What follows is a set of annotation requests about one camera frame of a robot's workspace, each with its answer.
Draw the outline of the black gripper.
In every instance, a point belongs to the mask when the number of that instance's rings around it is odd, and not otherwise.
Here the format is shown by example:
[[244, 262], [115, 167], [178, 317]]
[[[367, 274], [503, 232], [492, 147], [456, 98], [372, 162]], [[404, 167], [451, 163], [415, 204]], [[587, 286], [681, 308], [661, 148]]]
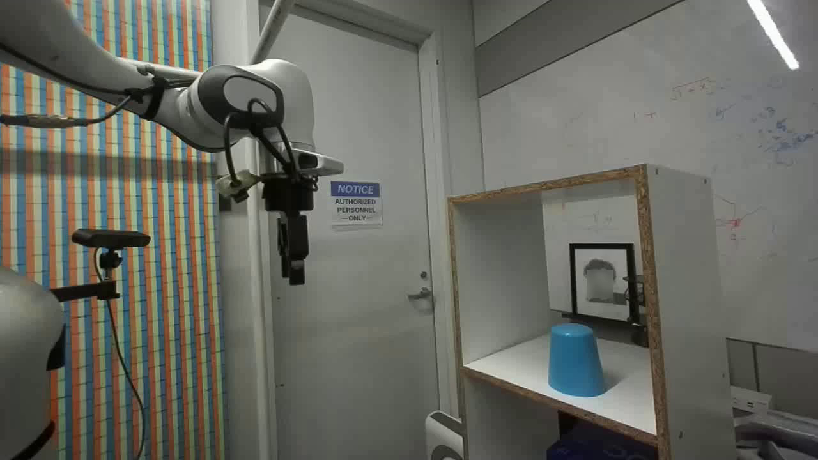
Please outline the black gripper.
[[305, 258], [291, 258], [287, 254], [307, 254], [307, 213], [314, 208], [314, 184], [309, 180], [284, 180], [273, 177], [264, 181], [264, 203], [270, 213], [280, 216], [282, 237], [282, 276], [294, 286], [305, 285]]

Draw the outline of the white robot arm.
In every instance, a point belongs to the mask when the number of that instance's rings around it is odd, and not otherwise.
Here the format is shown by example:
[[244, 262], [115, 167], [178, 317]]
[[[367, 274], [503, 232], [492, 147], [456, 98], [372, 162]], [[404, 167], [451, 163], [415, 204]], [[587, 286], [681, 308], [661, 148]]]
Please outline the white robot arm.
[[[207, 153], [230, 157], [238, 140], [259, 138], [280, 167], [230, 170], [220, 191], [241, 203], [252, 188], [264, 190], [266, 209], [280, 218], [282, 276], [294, 286], [305, 281], [307, 213], [318, 181], [344, 163], [314, 148], [313, 87], [298, 64], [256, 57], [245, 67], [178, 71], [130, 61], [91, 38], [63, 0], [0, 0], [0, 53], [11, 67], [155, 120]], [[92, 285], [48, 288], [0, 271], [0, 460], [52, 460], [48, 375], [68, 355], [65, 304], [112, 303], [120, 254], [149, 244], [139, 231], [80, 231], [75, 240], [98, 254]]]

